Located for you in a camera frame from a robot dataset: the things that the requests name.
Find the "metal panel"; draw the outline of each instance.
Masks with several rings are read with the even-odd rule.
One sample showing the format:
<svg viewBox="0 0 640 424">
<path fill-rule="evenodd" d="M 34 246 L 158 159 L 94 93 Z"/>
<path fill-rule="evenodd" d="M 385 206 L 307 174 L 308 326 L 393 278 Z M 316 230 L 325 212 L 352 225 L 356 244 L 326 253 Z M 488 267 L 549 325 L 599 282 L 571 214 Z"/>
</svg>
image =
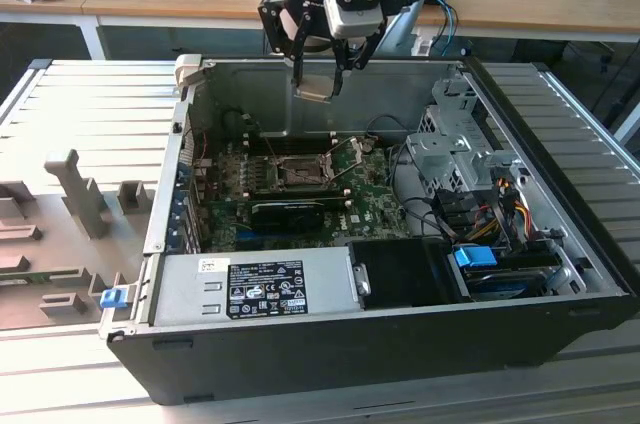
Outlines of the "metal panel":
<svg viewBox="0 0 640 424">
<path fill-rule="evenodd" d="M 612 202 L 638 200 L 638 184 L 578 186 L 578 192 L 587 202 Z"/>
<path fill-rule="evenodd" d="M 146 97 L 74 99 L 70 95 L 66 99 L 56 100 L 55 103 L 49 99 L 29 98 L 22 106 L 22 109 L 46 109 L 52 106 L 65 111 L 70 109 L 173 109 L 175 103 L 174 97 L 158 97 L 155 99 Z"/>
<path fill-rule="evenodd" d="M 169 86 L 123 86 L 123 87 L 38 87 L 31 97 L 52 97 L 64 99 L 69 94 L 82 97 L 178 97 L 176 90 Z"/>
<path fill-rule="evenodd" d="M 488 69 L 498 81 L 508 72 L 500 66 Z M 526 95 L 524 87 L 503 86 L 507 97 L 631 261 L 640 262 L 640 186 L 631 170 L 637 169 L 635 163 L 629 165 L 626 156 L 620 157 L 620 149 L 606 131 L 553 76 L 541 74 L 533 66 L 529 71 L 528 78 L 537 79 L 540 90 L 527 89 L 531 95 Z M 544 104 L 540 94 L 547 95 Z M 501 141 L 495 122 L 489 126 Z"/>
<path fill-rule="evenodd" d="M 527 106 L 519 105 L 518 112 L 522 117 L 576 117 L 576 111 L 569 106 Z"/>
<path fill-rule="evenodd" d="M 98 65 L 98 66 L 65 66 L 54 64 L 47 69 L 47 76 L 173 76 L 173 64 L 163 65 Z"/>
<path fill-rule="evenodd" d="M 51 136 L 55 138 L 56 133 L 67 136 L 127 136 L 159 134 L 167 135 L 171 126 L 169 122 L 76 122 L 66 120 L 58 123 L 57 126 L 40 123 L 20 123 L 12 124 L 4 129 L 0 129 L 0 137 L 3 136 L 29 136 L 37 139 L 38 136 Z"/>
<path fill-rule="evenodd" d="M 604 154 L 609 148 L 600 141 L 542 141 L 552 155 Z"/>
<path fill-rule="evenodd" d="M 41 86 L 175 86 L 176 79 L 173 75 L 162 76 L 137 76 L 137 75 L 106 75 L 92 76 L 84 74 L 78 76 L 50 76 L 46 75 L 40 80 Z"/>
<path fill-rule="evenodd" d="M 0 153 L 12 152 L 14 146 L 24 149 L 31 145 L 32 140 L 23 136 L 14 136 L 0 139 Z M 73 148 L 76 151 L 105 151 L 111 149 L 127 150 L 162 150 L 167 144 L 167 138 L 163 135 L 147 136 L 60 136 L 56 141 L 57 146 Z"/>
<path fill-rule="evenodd" d="M 75 122 L 118 122 L 118 121 L 170 121 L 173 109 L 74 109 Z M 21 109 L 13 117 L 14 124 L 23 122 L 57 125 L 58 121 L 66 121 L 67 115 L 61 114 L 59 109 L 47 106 L 40 109 Z"/>
<path fill-rule="evenodd" d="M 615 169 L 622 163 L 613 154 L 587 154 L 580 156 L 555 156 L 555 161 L 563 169 Z"/>
<path fill-rule="evenodd" d="M 586 184 L 637 183 L 628 169 L 565 169 L 565 174 L 576 186 Z"/>
<path fill-rule="evenodd" d="M 589 204 L 601 221 L 618 221 L 621 219 L 640 219 L 640 201 L 629 202 L 596 202 Z M 629 256 L 636 259 L 640 256 Z"/>
<path fill-rule="evenodd" d="M 586 127 L 578 117 L 528 117 L 523 115 L 525 122 L 533 130 L 536 129 L 581 129 Z"/>
<path fill-rule="evenodd" d="M 84 267 L 90 273 L 99 274 L 107 285 L 113 283 L 116 272 L 121 272 L 129 282 L 138 275 L 149 215 L 124 216 L 116 191 L 122 181 L 141 180 L 149 197 L 153 196 L 176 103 L 171 80 L 173 66 L 166 62 L 150 64 L 155 70 L 161 69 L 162 74 L 152 73 L 147 86 L 145 76 L 134 74 L 144 65 L 117 64 L 111 61 L 97 66 L 95 61 L 81 61 L 67 65 L 57 61 L 46 71 L 35 74 L 28 71 L 21 81 L 25 85 L 13 109 L 0 125 L 0 181 L 16 180 L 26 184 L 35 201 L 21 204 L 26 216 L 24 224 L 36 225 L 43 235 L 39 241 L 28 244 L 4 243 L 2 252 L 25 255 L 32 271 Z M 91 68 L 117 70 L 127 80 L 140 85 L 127 86 L 122 80 L 112 81 L 109 86 L 87 85 L 91 84 Z M 55 69 L 65 69 L 65 75 L 59 78 L 44 75 Z M 167 83 L 157 85 L 158 78 Z M 114 78 L 103 71 L 100 79 L 106 84 Z M 134 89 L 132 93 L 127 90 L 129 87 Z M 139 98 L 112 99 L 113 93 L 101 92 L 104 89 L 115 89 L 122 96 L 141 89 L 150 91 L 141 93 Z M 108 231 L 100 240 L 87 239 L 61 200 L 64 193 L 58 180 L 44 170 L 47 153 L 61 149 L 78 150 L 81 176 L 94 178 L 104 195 L 107 209 L 102 219 L 108 224 Z M 89 290 L 80 288 L 77 293 L 87 305 L 87 311 L 82 316 L 49 320 L 38 309 L 38 303 L 43 294 L 56 292 L 52 286 L 45 283 L 3 288 L 0 328 L 99 320 L 100 309 L 89 297 Z"/>
</svg>

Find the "floor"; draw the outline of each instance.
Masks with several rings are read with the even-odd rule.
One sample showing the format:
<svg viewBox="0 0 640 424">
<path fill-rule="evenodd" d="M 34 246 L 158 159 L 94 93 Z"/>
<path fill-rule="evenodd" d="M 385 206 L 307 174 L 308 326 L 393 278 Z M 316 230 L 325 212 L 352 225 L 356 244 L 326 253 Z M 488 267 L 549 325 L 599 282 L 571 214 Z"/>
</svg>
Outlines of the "floor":
<svg viewBox="0 0 640 424">
<path fill-rule="evenodd" d="M 171 60 L 185 53 L 246 57 L 261 55 L 263 46 L 262 33 L 257 30 L 110 27 L 106 28 L 105 34 L 113 59 Z M 545 41 L 456 38 L 447 55 L 459 55 L 460 49 L 466 48 L 485 61 L 544 61 L 591 109 L 634 45 L 610 44 L 608 47 L 593 43 L 574 42 L 564 46 Z M 611 56 L 611 62 L 603 65 L 603 56 Z M 0 102 L 36 58 L 88 59 L 89 55 L 80 31 L 74 26 L 0 24 Z M 638 69 L 640 51 L 634 54 L 601 98 L 596 117 L 602 120 L 607 115 L 613 101 L 624 92 Z M 638 102 L 640 93 L 612 129 L 615 130 Z M 640 136 L 634 138 L 628 147 L 632 152 L 640 151 Z"/>
</svg>

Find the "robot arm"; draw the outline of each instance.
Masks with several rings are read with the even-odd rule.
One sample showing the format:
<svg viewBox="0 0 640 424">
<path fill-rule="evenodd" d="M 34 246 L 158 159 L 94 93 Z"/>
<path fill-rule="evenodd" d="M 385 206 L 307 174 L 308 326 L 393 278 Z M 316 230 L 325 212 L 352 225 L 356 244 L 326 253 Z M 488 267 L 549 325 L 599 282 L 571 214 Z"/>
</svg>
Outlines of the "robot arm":
<svg viewBox="0 0 640 424">
<path fill-rule="evenodd" d="M 293 84 L 303 79 L 303 54 L 331 49 L 336 71 L 331 96 L 344 71 L 363 69 L 387 30 L 387 18 L 420 0 L 262 0 L 259 13 L 271 48 L 293 63 Z M 349 39 L 364 38 L 356 48 Z"/>
</svg>

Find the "workbench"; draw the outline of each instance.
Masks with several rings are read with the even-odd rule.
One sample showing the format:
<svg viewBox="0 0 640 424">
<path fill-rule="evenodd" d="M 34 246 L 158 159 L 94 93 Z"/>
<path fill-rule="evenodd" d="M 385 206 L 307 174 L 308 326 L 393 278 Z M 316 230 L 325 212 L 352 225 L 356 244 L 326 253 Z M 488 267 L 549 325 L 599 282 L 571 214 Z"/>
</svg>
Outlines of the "workbench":
<svg viewBox="0 0 640 424">
<path fill-rule="evenodd" d="M 635 42 L 639 0 L 447 0 L 460 18 L 457 35 Z M 260 0 L 54 0 L 31 5 L 0 0 L 0 21 L 76 25 L 93 59 L 108 58 L 102 27 L 261 29 Z M 425 7 L 416 32 L 423 41 L 444 22 Z"/>
<path fill-rule="evenodd" d="M 88 102 L 102 109 L 101 115 L 109 116 L 101 117 L 103 125 L 118 121 L 122 124 L 131 119 L 127 113 L 135 113 L 136 106 L 125 106 L 122 99 L 125 96 L 137 96 L 141 100 L 137 107 L 160 108 L 157 101 L 162 100 L 162 109 L 167 107 L 168 101 L 178 100 L 170 85 L 173 79 L 171 62 L 54 61 L 48 67 L 40 67 L 25 73 L 0 108 L 5 110 L 0 121 L 17 122 L 19 128 L 26 125 L 20 124 L 22 120 L 18 119 L 21 112 L 35 113 L 29 119 L 38 120 L 38 114 L 44 112 L 42 106 L 75 109 L 66 114 L 64 132 L 49 127 L 49 134 L 39 134 L 46 142 L 57 139 L 55 142 L 59 143 L 63 138 L 89 142 L 93 131 L 86 127 L 86 113 L 78 110 L 91 106 L 83 105 L 83 99 L 90 98 Z M 640 231 L 634 224 L 638 222 L 635 216 L 640 216 L 639 191 L 635 189 L 635 176 L 640 174 L 637 163 L 550 72 L 518 64 L 495 64 L 487 69 L 502 90 L 519 103 L 520 114 L 534 128 L 567 176 L 579 186 L 584 199 L 605 221 L 632 262 L 640 262 Z M 70 102 L 55 99 L 71 94 L 77 99 Z M 29 111 L 34 98 L 41 106 Z M 132 126 L 129 132 L 140 135 L 138 139 L 144 142 L 134 144 L 129 137 L 121 147 L 128 145 L 138 150 L 157 147 L 150 140 L 160 139 L 163 130 L 168 132 L 170 128 L 166 117 L 157 119 L 159 129 L 145 128 L 148 123 L 128 122 Z M 82 128 L 74 127 L 74 123 L 83 122 Z M 15 132 L 23 135 L 26 131 L 16 129 Z M 111 140 L 115 142 L 117 137 L 111 136 Z M 506 139 L 499 139 L 508 146 Z M 30 162 L 26 159 L 25 166 L 34 167 Z M 97 176 L 98 184 L 105 190 L 111 177 L 108 173 L 98 172 L 103 169 L 102 165 L 110 163 L 81 167 L 81 170 Z M 142 167 L 148 168 L 149 177 L 139 174 Z M 153 181 L 157 179 L 159 165 L 150 166 L 145 162 L 145 166 L 128 166 L 127 172 L 130 175 L 126 177 Z M 603 186 L 616 189 L 626 186 L 628 192 L 605 194 Z M 161 407 L 151 402 L 142 386 L 107 349 L 96 328 L 97 324 L 83 324 L 64 330 L 53 326 L 2 333 L 0 416 L 3 422 L 64 420 L 75 423 L 89 419 L 105 423 L 133 420 L 293 424 L 499 420 L 616 424 L 637 422 L 640 413 L 640 320 L 637 318 L 614 330 L 581 337 L 551 362 L 538 368 L 175 407 Z"/>
</svg>

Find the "white desk leg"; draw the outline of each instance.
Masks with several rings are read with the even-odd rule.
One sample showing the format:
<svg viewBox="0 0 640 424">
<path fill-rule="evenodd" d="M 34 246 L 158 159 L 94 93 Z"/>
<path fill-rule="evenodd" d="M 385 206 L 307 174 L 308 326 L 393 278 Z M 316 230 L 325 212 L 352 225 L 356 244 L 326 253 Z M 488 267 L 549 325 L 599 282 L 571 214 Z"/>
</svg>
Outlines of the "white desk leg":
<svg viewBox="0 0 640 424">
<path fill-rule="evenodd" d="M 636 104 L 636 107 L 631 111 L 629 117 L 620 125 L 613 137 L 624 146 L 638 129 L 640 129 L 640 102 Z"/>
<path fill-rule="evenodd" d="M 107 41 L 100 28 L 98 18 L 96 16 L 78 16 L 76 18 L 76 25 L 82 31 L 84 42 L 87 45 L 91 59 L 109 59 Z"/>
</svg>

